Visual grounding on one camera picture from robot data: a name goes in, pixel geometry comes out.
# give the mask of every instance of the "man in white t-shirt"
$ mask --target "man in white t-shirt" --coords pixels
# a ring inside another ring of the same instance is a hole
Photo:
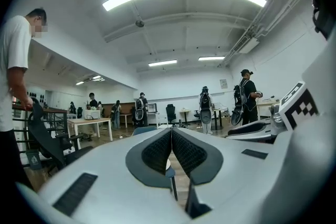
[[[12,119],[13,96],[21,101],[24,108],[31,108],[24,74],[28,69],[29,44],[36,32],[42,32],[47,24],[44,9],[37,8],[28,15],[9,19],[0,33],[0,139],[5,149],[3,163],[8,167],[11,181],[31,184],[22,168],[20,154],[15,140]]]

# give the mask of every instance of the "person in black shirt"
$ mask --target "person in black shirt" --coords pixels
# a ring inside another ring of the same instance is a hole
[[[147,102],[147,99],[145,98],[145,94],[143,92],[140,93],[140,97],[139,99],[142,100],[142,103],[144,105],[144,108],[143,108],[143,118],[142,118],[142,124],[141,126],[148,126],[148,120],[147,120],[147,109],[146,107],[148,106],[148,102]]]
[[[98,102],[95,100],[95,95],[94,95],[94,93],[92,92],[92,93],[90,93],[89,94],[89,97],[90,97],[90,99],[91,99],[91,101],[90,101],[90,107],[97,107],[98,106]]]
[[[250,76],[252,74],[253,72],[249,71],[248,69],[244,69],[241,72],[243,79],[240,82],[240,86],[244,86],[244,92],[247,98],[243,113],[243,125],[258,120],[256,98],[260,98],[262,95],[256,93],[256,86],[254,85],[253,81],[250,81]]]

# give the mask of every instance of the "wooden floor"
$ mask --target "wooden floor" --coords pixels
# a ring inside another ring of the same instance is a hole
[[[202,129],[199,128],[200,126],[201,125],[199,123],[191,123],[189,126],[189,129],[202,133]],[[225,122],[223,126],[224,128],[222,130],[213,131],[213,135],[224,138],[227,136],[227,132],[233,128],[233,126],[227,122]],[[132,135],[133,131],[134,129],[132,125],[129,125],[127,129],[125,128],[125,126],[122,126],[121,129],[112,129],[113,142],[119,139],[127,139],[128,137]],[[100,138],[92,137],[92,141],[82,141],[81,147],[86,147],[86,146],[97,147],[105,143],[113,143],[113,142],[110,142],[107,125],[100,126],[99,132],[100,132]],[[169,156],[169,160],[171,162],[172,168],[176,172],[175,182],[176,182],[176,190],[177,190],[177,196],[178,196],[178,204],[184,208],[187,197],[188,197],[188,187],[189,187],[190,180],[187,177],[187,175],[184,173],[181,165],[179,164],[173,152],[171,152]],[[44,168],[38,171],[34,171],[34,170],[31,170],[30,168],[26,168],[25,171],[35,191],[38,191],[41,188],[41,186],[49,179],[49,176],[47,175],[47,168]],[[51,172],[52,175],[55,173],[57,173],[57,169],[54,169]]]

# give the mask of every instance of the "black hair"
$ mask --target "black hair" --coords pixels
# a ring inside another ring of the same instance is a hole
[[[43,8],[35,8],[33,11],[27,14],[28,17],[41,17],[43,25],[47,24],[47,13]]]

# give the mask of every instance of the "man's hand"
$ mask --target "man's hand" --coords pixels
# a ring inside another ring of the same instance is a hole
[[[24,100],[24,101],[22,100],[21,103],[22,103],[23,107],[25,108],[25,110],[31,109],[33,107],[33,100],[29,96],[27,97],[26,100]]]

